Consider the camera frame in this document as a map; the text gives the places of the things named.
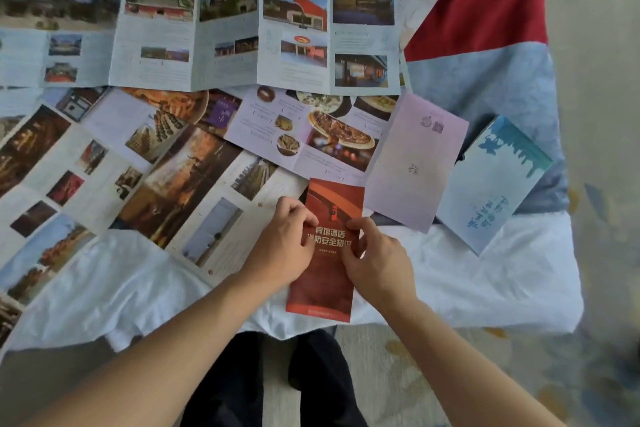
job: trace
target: pink card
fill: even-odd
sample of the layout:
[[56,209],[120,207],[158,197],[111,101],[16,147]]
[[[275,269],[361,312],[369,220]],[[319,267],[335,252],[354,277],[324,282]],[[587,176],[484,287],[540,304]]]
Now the pink card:
[[426,233],[469,124],[412,93],[398,100],[390,124],[367,175],[364,205]]

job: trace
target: floor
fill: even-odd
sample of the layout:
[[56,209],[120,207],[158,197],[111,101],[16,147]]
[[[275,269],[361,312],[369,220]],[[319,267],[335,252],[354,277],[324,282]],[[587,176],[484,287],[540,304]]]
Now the floor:
[[[584,328],[566,337],[500,330],[461,333],[568,425],[640,424],[640,0],[547,0],[563,141],[570,166]],[[448,425],[428,384],[383,326],[339,328],[361,409],[371,426]],[[591,338],[628,359],[624,367]],[[290,343],[268,341],[265,426],[298,425],[286,385]],[[10,427],[113,356],[104,341],[26,351],[0,367],[0,425]]]

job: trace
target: right hand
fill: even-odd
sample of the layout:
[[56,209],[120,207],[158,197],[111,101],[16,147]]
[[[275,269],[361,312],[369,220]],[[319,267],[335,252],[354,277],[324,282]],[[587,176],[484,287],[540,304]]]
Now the right hand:
[[383,234],[371,218],[349,220],[347,228],[364,232],[356,255],[349,246],[340,251],[347,275],[364,300],[382,314],[400,302],[416,300],[413,266],[400,242]]

